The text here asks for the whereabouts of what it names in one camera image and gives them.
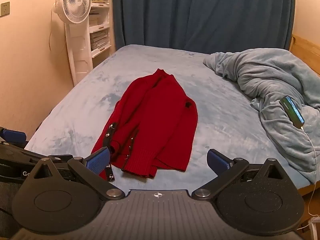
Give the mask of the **red knit sweater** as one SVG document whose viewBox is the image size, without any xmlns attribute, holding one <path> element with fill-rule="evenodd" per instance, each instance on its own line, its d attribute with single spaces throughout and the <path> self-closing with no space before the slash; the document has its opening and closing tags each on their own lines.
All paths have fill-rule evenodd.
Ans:
<svg viewBox="0 0 320 240">
<path fill-rule="evenodd" d="M 92 152 L 110 151 L 111 165 L 142 178 L 184 172 L 198 121 L 196 103 L 162 69 L 135 79 L 116 103 Z"/>
</svg>

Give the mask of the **black smartphone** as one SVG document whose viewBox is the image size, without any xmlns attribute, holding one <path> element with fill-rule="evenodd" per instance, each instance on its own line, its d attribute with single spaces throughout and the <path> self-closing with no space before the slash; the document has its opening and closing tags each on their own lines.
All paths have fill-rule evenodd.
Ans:
<svg viewBox="0 0 320 240">
<path fill-rule="evenodd" d="M 286 95 L 279 100 L 279 103 L 283 107 L 293 125 L 298 129 L 302 129 L 303 125 L 305 124 L 304 118 L 291 97 Z"/>
</svg>

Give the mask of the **grey-blue crumpled blanket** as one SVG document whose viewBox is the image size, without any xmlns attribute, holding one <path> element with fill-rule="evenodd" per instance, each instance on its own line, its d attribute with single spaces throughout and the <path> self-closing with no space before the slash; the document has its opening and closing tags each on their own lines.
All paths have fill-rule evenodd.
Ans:
<svg viewBox="0 0 320 240">
<path fill-rule="evenodd" d="M 259 111 L 261 124 L 289 165 L 310 183 L 319 181 L 319 76 L 291 52 L 256 48 L 213 53 L 204 64 L 236 82 Z M 296 128 L 279 100 L 290 96 L 305 124 Z"/>
</svg>

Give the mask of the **white shelf unit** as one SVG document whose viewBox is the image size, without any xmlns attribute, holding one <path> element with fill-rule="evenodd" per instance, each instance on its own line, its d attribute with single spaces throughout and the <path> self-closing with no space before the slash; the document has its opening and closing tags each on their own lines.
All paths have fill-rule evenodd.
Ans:
<svg viewBox="0 0 320 240">
<path fill-rule="evenodd" d="M 92 0 L 89 13 L 89 38 L 94 67 L 112 54 L 112 24 L 112 0 Z"/>
</svg>

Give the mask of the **white standing fan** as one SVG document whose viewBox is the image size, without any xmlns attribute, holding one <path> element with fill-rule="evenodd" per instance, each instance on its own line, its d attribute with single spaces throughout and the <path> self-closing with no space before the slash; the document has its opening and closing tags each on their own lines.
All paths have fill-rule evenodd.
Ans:
<svg viewBox="0 0 320 240">
<path fill-rule="evenodd" d="M 73 84 L 77 85 L 91 70 L 89 12 L 92 0 L 55 0 L 53 12 L 65 25 L 66 45 Z"/>
</svg>

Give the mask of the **dark blue curtain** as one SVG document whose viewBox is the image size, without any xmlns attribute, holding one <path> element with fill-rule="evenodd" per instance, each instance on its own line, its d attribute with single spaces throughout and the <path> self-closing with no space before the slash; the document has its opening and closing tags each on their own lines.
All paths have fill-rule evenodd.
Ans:
<svg viewBox="0 0 320 240">
<path fill-rule="evenodd" d="M 117 48 L 288 49 L 294 16 L 295 0 L 113 0 Z"/>
</svg>

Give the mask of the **wall power socket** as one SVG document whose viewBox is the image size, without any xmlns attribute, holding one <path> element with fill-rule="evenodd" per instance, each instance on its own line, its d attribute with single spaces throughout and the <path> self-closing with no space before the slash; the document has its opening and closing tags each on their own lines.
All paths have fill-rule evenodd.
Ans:
<svg viewBox="0 0 320 240">
<path fill-rule="evenodd" d="M 1 3 L 0 6 L 0 17 L 4 17 L 10 14 L 10 2 Z"/>
</svg>

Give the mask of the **wooden bed frame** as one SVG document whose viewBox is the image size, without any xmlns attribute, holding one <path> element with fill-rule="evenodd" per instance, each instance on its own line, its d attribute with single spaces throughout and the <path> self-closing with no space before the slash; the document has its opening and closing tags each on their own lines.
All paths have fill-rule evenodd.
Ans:
<svg viewBox="0 0 320 240">
<path fill-rule="evenodd" d="M 292 35 L 289 51 L 306 63 L 317 75 L 320 75 L 320 51 L 319 46 Z"/>
</svg>

